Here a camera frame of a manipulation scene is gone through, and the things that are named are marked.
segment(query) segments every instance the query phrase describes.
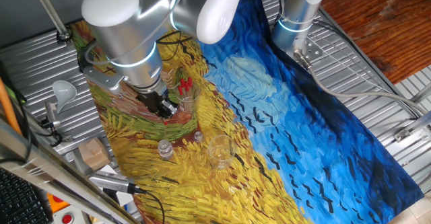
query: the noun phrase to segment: van gogh painting print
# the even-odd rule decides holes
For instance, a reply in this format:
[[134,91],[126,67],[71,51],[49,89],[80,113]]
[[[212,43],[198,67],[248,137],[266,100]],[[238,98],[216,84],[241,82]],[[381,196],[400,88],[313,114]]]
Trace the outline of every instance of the van gogh painting print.
[[[77,48],[93,38],[85,22],[72,28]],[[170,32],[164,41],[186,37]],[[196,112],[165,126],[127,85],[112,95],[89,84],[122,173],[162,201],[167,223],[388,223],[423,197],[376,137],[274,47],[261,0],[241,0],[216,44],[158,49],[173,101],[178,78],[201,88]],[[226,170],[213,169],[207,156],[218,134],[237,144]],[[161,139],[173,142],[169,160],[158,154]],[[135,203],[146,223],[161,223],[156,201],[139,195]]]

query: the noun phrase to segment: white funnel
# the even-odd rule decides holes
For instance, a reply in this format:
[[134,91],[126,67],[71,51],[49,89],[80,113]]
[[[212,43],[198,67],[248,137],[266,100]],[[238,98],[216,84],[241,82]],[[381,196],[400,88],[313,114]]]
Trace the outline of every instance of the white funnel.
[[75,86],[64,80],[57,80],[53,83],[53,91],[55,97],[57,97],[57,114],[60,113],[61,109],[75,99],[77,92]]

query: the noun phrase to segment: small glass bottle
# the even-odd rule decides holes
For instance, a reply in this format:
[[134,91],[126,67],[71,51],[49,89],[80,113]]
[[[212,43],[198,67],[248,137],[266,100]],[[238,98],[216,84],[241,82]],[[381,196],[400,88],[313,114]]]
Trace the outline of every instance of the small glass bottle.
[[172,144],[167,140],[161,140],[158,144],[159,154],[164,160],[170,159],[174,155]]
[[197,131],[195,134],[193,134],[193,140],[194,140],[196,143],[201,143],[201,142],[202,142],[202,140],[203,140],[203,135],[202,135],[202,133],[201,133],[200,131]]

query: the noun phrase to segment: keyboard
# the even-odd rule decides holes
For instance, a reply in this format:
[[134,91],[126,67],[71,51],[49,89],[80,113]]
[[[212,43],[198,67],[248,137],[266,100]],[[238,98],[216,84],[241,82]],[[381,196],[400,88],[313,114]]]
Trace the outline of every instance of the keyboard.
[[0,223],[50,223],[33,186],[0,167]]

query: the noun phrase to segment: blue painted fabric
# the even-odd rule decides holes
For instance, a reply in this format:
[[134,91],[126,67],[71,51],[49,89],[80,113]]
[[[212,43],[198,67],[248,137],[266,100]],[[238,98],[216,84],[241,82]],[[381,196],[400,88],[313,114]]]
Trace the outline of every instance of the blue painted fabric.
[[368,129],[271,41],[261,0],[241,0],[217,44],[201,44],[253,147],[314,223],[388,223],[423,197]]

